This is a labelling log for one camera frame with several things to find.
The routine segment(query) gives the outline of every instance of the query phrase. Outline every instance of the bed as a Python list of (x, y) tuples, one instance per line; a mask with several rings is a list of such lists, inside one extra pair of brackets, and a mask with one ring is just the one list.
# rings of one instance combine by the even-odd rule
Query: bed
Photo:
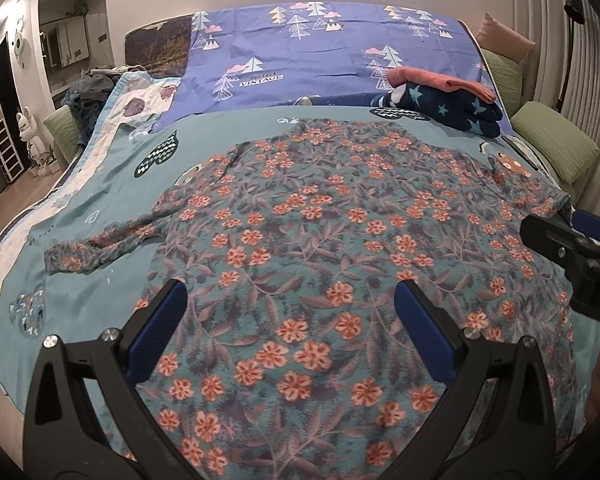
[(288, 105), (386, 91), (401, 64), (493, 87), (462, 23), (328, 2), (199, 12), (131, 33), (126, 62), (152, 73), (122, 76), (81, 158), (0, 235), (0, 387), (19, 410), (44, 335), (95, 338), (174, 277), (189, 309), (138, 391), (194, 466), (376, 476), (442, 392), (392, 308), (412, 279), (460, 325), (538, 339), (569, 439), (587, 345), (570, 284), (518, 236), (531, 212), (568, 222), (569, 196), (524, 162), (507, 171), (499, 154), (519, 157), (501, 138)]

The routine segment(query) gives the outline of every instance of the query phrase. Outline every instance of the blue gripper pad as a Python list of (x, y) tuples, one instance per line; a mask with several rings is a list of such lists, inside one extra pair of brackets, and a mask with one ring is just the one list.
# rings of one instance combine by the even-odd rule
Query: blue gripper pad
[(576, 231), (580, 231), (585, 236), (600, 242), (599, 216), (589, 213), (588, 211), (583, 211), (582, 209), (577, 209), (573, 213), (571, 222), (573, 223), (573, 228), (576, 229)]
[[(455, 327), (457, 334), (459, 328), (446, 312), (433, 306), (413, 282), (396, 285), (394, 307), (429, 375), (433, 380), (450, 386), (456, 379), (457, 351), (445, 332), (451, 336), (449, 331), (452, 332)], [(434, 309), (440, 311), (437, 317), (445, 317), (440, 319), (444, 327), (434, 319)]]
[[(125, 378), (130, 384), (142, 383), (151, 376), (187, 309), (187, 287), (173, 281), (166, 295), (160, 292), (155, 297), (159, 304), (127, 350)], [(147, 309), (152, 309), (154, 301)]]

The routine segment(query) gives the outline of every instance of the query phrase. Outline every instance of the doorway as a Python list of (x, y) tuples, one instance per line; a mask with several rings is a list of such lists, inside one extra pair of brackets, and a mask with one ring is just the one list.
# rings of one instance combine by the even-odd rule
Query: doorway
[(24, 169), (27, 170), (31, 166), (31, 161), (29, 160), (27, 143), (20, 139), (20, 129), (16, 114), (21, 111), (21, 108), (18, 93), (16, 92), (16, 83), (13, 80), (13, 72), (11, 70), (7, 36), (0, 42), (0, 107), (7, 130), (13, 140), (13, 145), (16, 148), (16, 152), (18, 152)]

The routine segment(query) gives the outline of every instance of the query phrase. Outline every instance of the pink folded cloth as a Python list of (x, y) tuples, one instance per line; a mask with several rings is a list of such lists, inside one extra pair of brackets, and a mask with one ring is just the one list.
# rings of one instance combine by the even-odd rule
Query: pink folded cloth
[(458, 77), (429, 72), (429, 70), (421, 68), (413, 68), (411, 66), (390, 68), (386, 73), (386, 79), (394, 88), (409, 82), (431, 86), (443, 92), (455, 92), (456, 90), (464, 89), (487, 104), (492, 104), (496, 101), (496, 95), (486, 86), (476, 81), (465, 81)]

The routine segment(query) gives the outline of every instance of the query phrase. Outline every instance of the white lucky cat figurine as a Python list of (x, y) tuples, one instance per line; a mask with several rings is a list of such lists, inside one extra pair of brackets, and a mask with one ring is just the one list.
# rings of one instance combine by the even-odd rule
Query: white lucky cat figurine
[(48, 150), (45, 147), (45, 143), (36, 135), (38, 124), (29, 107), (25, 106), (24, 113), (21, 114), (18, 112), (16, 118), (18, 120), (18, 128), (20, 129), (20, 139), (27, 143), (29, 156), (38, 167), (37, 175), (45, 176), (51, 173), (51, 170), (46, 165)]

